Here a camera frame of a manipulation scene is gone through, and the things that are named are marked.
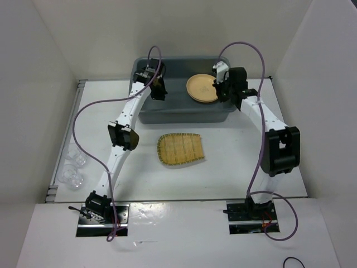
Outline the tan plate with bear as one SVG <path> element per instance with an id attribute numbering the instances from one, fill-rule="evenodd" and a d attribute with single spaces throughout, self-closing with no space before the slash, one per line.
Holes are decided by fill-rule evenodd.
<path id="1" fill-rule="evenodd" d="M 186 83 L 187 93 L 195 98 L 209 100 L 217 98 L 213 87 L 215 78 L 208 74 L 196 74 Z"/>

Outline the woven bamboo tray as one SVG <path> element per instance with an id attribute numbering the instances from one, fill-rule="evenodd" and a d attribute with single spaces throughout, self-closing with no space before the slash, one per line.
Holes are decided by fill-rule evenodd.
<path id="1" fill-rule="evenodd" d="M 168 133 L 157 141 L 159 161 L 167 166 L 186 165 L 205 158 L 201 135 L 196 133 Z"/>

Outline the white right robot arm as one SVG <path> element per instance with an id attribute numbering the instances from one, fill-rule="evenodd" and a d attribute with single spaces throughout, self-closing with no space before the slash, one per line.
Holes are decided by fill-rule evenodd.
<path id="1" fill-rule="evenodd" d="M 213 65 L 213 72 L 218 100 L 235 105 L 262 134 L 258 167 L 248 185 L 244 205 L 227 213 L 248 220 L 262 219 L 273 208 L 273 192 L 278 184 L 300 164 L 300 131 L 281 121 L 262 101 L 259 91 L 248 87 L 243 67 L 230 68 L 220 61 Z"/>

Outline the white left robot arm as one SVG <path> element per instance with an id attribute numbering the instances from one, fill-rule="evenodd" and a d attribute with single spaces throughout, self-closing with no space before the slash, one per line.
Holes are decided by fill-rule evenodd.
<path id="1" fill-rule="evenodd" d="M 165 99 L 164 69 L 162 61 L 149 59 L 144 68 L 135 71 L 122 112 L 115 121 L 108 123 L 112 144 L 109 159 L 97 186 L 85 201 L 86 211 L 98 223 L 112 223 L 115 220 L 110 195 L 126 158 L 139 143 L 135 125 L 145 100 L 147 97 L 158 101 Z"/>

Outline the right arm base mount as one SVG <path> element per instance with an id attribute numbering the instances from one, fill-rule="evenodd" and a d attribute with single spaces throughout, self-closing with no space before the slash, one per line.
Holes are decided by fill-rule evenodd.
<path id="1" fill-rule="evenodd" d="M 279 225 L 274 203 L 255 204 L 252 198 L 227 202 L 223 213 L 227 215 L 231 235 L 278 233 Z"/>

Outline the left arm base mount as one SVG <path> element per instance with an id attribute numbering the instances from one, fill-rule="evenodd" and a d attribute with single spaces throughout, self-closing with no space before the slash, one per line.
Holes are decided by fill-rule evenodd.
<path id="1" fill-rule="evenodd" d="M 107 237 L 114 231 L 115 219 L 112 209 L 108 218 L 89 212 L 84 204 L 80 208 L 68 206 L 68 209 L 79 213 L 76 237 Z M 129 204 L 116 204 L 115 209 L 119 223 L 116 236 L 125 237 L 128 235 Z"/>

